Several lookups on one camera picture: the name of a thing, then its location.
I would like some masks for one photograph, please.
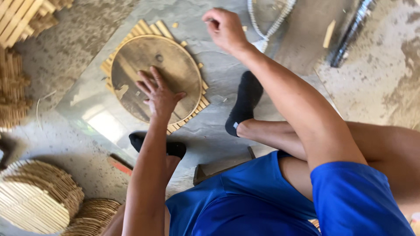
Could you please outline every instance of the person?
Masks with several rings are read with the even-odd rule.
[[[216,45],[250,71],[242,75],[226,131],[279,151],[256,158],[165,202],[165,188],[185,154],[166,144],[166,125],[185,93],[174,94],[154,67],[138,87],[152,111],[120,208],[103,236],[134,235],[414,235],[400,208],[419,203],[420,133],[345,122],[297,75],[247,40],[237,14],[209,10],[203,21]],[[263,89],[286,122],[257,121]]]

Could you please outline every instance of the concrete floor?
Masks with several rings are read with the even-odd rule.
[[[151,2],[154,1],[143,0],[140,4],[148,6]],[[321,61],[315,66],[319,78],[309,74],[305,79],[326,97],[330,94],[337,109],[347,120],[401,125],[420,130],[420,59],[418,56],[420,21],[417,21],[419,18],[416,17],[420,8],[415,0],[378,2],[372,19],[368,21],[343,68],[331,69]],[[107,52],[103,51],[102,47],[115,30],[124,24],[127,29],[130,29],[132,27],[130,24],[136,22],[138,17],[150,22],[164,17],[166,17],[164,19],[166,22],[177,20],[174,14],[159,15],[159,11],[164,8],[181,10],[188,7],[192,11],[197,11],[192,13],[196,17],[195,15],[201,14],[200,12],[211,6],[226,6],[227,9],[238,10],[244,25],[248,24],[248,28],[251,28],[245,3],[237,6],[237,4],[230,5],[227,1],[196,3],[192,0],[165,0],[164,4],[158,4],[155,8],[143,8],[132,14],[136,18],[130,16],[123,21],[136,4],[135,0],[86,0],[83,2],[76,0],[73,8],[57,13],[59,25],[43,32],[37,39],[27,40],[15,47],[24,58],[25,72],[32,77],[32,85],[27,89],[28,95],[37,101],[52,91],[57,90],[57,92],[39,105],[42,128],[37,124],[34,106],[22,126],[7,134],[8,137],[18,141],[12,158],[14,160],[36,158],[63,168],[72,174],[83,187],[86,198],[109,197],[124,202],[128,178],[106,163],[108,147],[102,147],[97,141],[98,138],[91,136],[89,130],[81,131],[80,128],[71,126],[67,119],[54,108],[82,72],[88,68],[91,61],[95,59],[98,62],[101,61],[98,58],[100,51],[102,54],[99,56],[106,58]],[[186,20],[180,25],[193,25],[193,21]],[[205,64],[203,75],[210,85],[211,105],[188,122],[185,128],[178,130],[177,136],[173,137],[187,139],[193,135],[195,139],[188,141],[191,153],[186,160],[189,161],[181,163],[181,171],[177,170],[171,180],[168,195],[191,185],[195,164],[225,157],[225,155],[217,156],[218,153],[215,156],[210,146],[203,146],[203,143],[207,142],[207,138],[204,138],[206,132],[196,127],[205,124],[219,130],[210,138],[229,139],[230,143],[237,145],[238,149],[244,149],[242,154],[245,154],[247,145],[256,145],[225,136],[224,118],[220,118],[227,116],[229,109],[233,106],[235,89],[239,82],[238,73],[245,68],[215,48],[208,37],[197,37],[187,32],[187,29],[180,30],[174,34],[178,34],[176,36],[179,37],[188,36],[191,45],[190,52],[194,54],[196,60]],[[285,34],[292,34],[293,30],[289,28]],[[252,32],[247,34],[250,40],[253,40]],[[302,34],[296,34],[296,37],[305,36]],[[112,45],[108,44],[105,50],[112,50]],[[222,60],[218,62],[219,64],[212,61],[214,55],[221,56]],[[212,69],[220,64],[223,67],[216,71]],[[226,77],[234,79],[221,84],[219,79]],[[227,87],[227,90],[223,92],[221,87]],[[255,113],[257,118],[281,119],[273,110],[266,95]],[[255,150],[261,154],[268,151],[262,146],[255,146]],[[33,235],[11,226],[3,219],[0,220],[0,233],[7,236]]]

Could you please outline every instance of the gray floor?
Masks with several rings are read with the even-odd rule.
[[[185,141],[189,153],[171,180],[167,195],[192,184],[192,173],[197,163],[246,155],[248,145],[253,145],[259,154],[269,151],[266,147],[230,137],[224,132],[224,120],[234,104],[239,76],[245,68],[216,48],[197,20],[206,9],[223,6],[237,11],[243,24],[251,29],[245,2],[144,0],[132,12],[136,3],[132,0],[76,0],[73,8],[58,13],[59,25],[43,32],[37,39],[16,46],[24,57],[25,72],[32,76],[28,95],[37,101],[50,92],[57,92],[40,103],[42,128],[36,121],[33,107],[22,126],[8,134],[18,140],[13,158],[37,158],[62,167],[83,187],[87,198],[109,197],[120,202],[125,200],[128,178],[111,168],[106,163],[106,157],[110,151],[122,148],[122,154],[125,153],[127,160],[133,162],[133,150],[127,146],[127,140],[122,141],[121,138],[133,129],[144,130],[146,127],[124,116],[124,123],[133,125],[125,127],[125,124],[121,138],[114,140],[113,144],[104,139],[98,130],[87,126],[87,122],[81,122],[83,113],[86,114],[87,109],[94,106],[81,106],[79,110],[74,110],[75,113],[66,114],[62,104],[67,101],[66,108],[74,109],[69,106],[70,101],[86,99],[82,95],[88,93],[79,89],[100,94],[96,100],[93,99],[96,104],[100,104],[103,98],[109,105],[115,102],[103,86],[101,79],[104,75],[98,67],[118,44],[118,39],[124,38],[140,18],[150,23],[158,19],[163,19],[167,24],[179,22],[178,29],[170,30],[177,40],[187,40],[189,52],[197,62],[204,63],[202,74],[210,86],[206,97],[211,105],[171,135],[172,139]],[[330,94],[345,119],[415,127],[420,121],[420,21],[410,16],[416,11],[420,11],[420,8],[414,0],[379,1],[344,67],[339,70],[329,69],[321,62],[316,66],[316,71],[322,82],[316,74],[304,79],[326,97]],[[189,17],[181,18],[181,13]],[[293,29],[285,29],[284,33],[291,34]],[[255,40],[251,30],[247,34],[250,40]],[[296,37],[305,36],[302,32]],[[56,107],[63,97],[63,103]],[[99,110],[91,110],[90,114],[96,114]],[[281,119],[266,95],[255,113],[261,119]],[[0,233],[7,236],[33,235],[3,220],[0,220]]]

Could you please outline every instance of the black sock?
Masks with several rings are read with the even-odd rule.
[[[137,134],[130,134],[129,139],[134,149],[137,152],[140,152],[140,149],[142,148],[142,145],[144,142],[144,137],[138,136]],[[166,143],[166,154],[168,156],[176,156],[176,157],[181,158],[182,160],[185,153],[186,153],[185,144],[181,142]]]
[[[263,94],[263,87],[250,71],[246,71],[241,78],[238,88],[238,98],[225,124],[226,131],[237,137],[236,128],[245,121],[254,118],[254,108]]]

